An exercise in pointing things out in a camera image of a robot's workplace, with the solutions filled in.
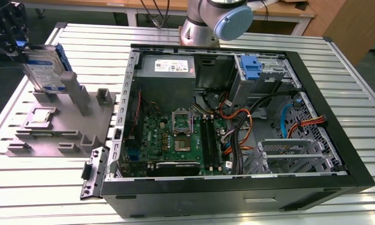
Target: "connector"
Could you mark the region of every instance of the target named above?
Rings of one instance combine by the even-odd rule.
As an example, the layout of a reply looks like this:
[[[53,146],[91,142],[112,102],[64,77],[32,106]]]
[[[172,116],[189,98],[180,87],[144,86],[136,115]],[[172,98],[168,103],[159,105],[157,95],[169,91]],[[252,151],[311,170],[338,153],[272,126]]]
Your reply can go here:
[[[151,21],[152,21],[152,23],[155,24],[156,27],[160,26],[160,23],[159,23],[159,21],[155,18]]]
[[[116,128],[115,129],[115,134],[113,134],[113,140],[119,140],[120,139],[121,133],[123,133],[123,130]]]
[[[246,79],[258,80],[263,72],[263,65],[256,60],[256,57],[251,55],[242,55],[240,65],[246,73]]]
[[[296,99],[295,101],[294,101],[294,110],[296,110],[296,111],[299,111],[299,110],[302,110],[302,99]]]

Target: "white label sticker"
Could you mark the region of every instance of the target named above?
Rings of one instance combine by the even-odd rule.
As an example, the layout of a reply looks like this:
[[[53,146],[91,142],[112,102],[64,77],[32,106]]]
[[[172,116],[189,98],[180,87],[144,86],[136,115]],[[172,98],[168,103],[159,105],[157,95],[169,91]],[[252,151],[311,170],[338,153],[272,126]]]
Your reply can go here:
[[[230,162],[230,161],[226,162],[226,168],[232,169],[232,162]]]
[[[119,4],[119,3],[107,3],[108,6],[124,6],[124,4]]]
[[[56,73],[56,64],[52,61],[31,60],[27,65],[32,71],[33,78],[41,87],[48,90],[65,89],[65,85],[60,81],[60,75]]]
[[[156,72],[188,72],[187,60],[156,60]]]

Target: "table leg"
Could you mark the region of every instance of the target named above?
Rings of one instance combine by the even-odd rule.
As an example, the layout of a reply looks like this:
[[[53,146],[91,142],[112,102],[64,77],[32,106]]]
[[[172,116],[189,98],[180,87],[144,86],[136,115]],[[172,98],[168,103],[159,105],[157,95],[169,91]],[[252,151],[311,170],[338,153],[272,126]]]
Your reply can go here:
[[[137,11],[136,9],[127,8],[128,26],[137,27]]]
[[[310,20],[311,20],[311,18],[302,18],[300,19],[299,23],[295,26],[295,29],[294,29],[291,35],[296,35],[296,36],[302,36],[303,35],[303,33],[306,31],[306,28],[308,26]]]
[[[45,17],[45,14],[44,14],[45,10],[41,11],[39,8],[36,8],[35,11],[37,13],[39,18],[44,18]]]

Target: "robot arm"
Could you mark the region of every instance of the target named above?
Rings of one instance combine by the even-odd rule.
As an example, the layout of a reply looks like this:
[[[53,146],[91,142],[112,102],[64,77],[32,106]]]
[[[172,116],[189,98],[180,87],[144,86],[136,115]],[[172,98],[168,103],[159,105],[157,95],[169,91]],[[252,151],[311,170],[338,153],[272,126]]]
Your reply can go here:
[[[0,54],[24,63],[20,47],[28,42],[27,11],[21,3],[0,0]]]
[[[236,39],[252,23],[247,0],[189,0],[180,39],[183,45],[217,45]]]

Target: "aluminum workbench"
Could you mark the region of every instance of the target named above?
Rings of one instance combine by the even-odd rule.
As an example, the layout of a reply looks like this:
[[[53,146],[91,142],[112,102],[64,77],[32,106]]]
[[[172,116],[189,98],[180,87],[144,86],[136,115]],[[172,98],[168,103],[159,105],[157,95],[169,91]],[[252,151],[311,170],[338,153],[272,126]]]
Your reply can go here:
[[[47,44],[63,44],[79,82],[88,91],[108,88],[120,92],[129,44],[177,45],[177,34],[176,29],[68,24],[53,30]],[[375,179],[375,93],[335,44],[320,37],[244,34],[235,41],[222,42],[222,47],[287,50],[300,54]],[[338,197],[306,211],[120,218],[104,200],[79,200],[80,174],[87,158],[5,156],[6,146],[35,101],[32,90],[24,78],[0,115],[0,223],[375,224],[375,187],[360,194]]]

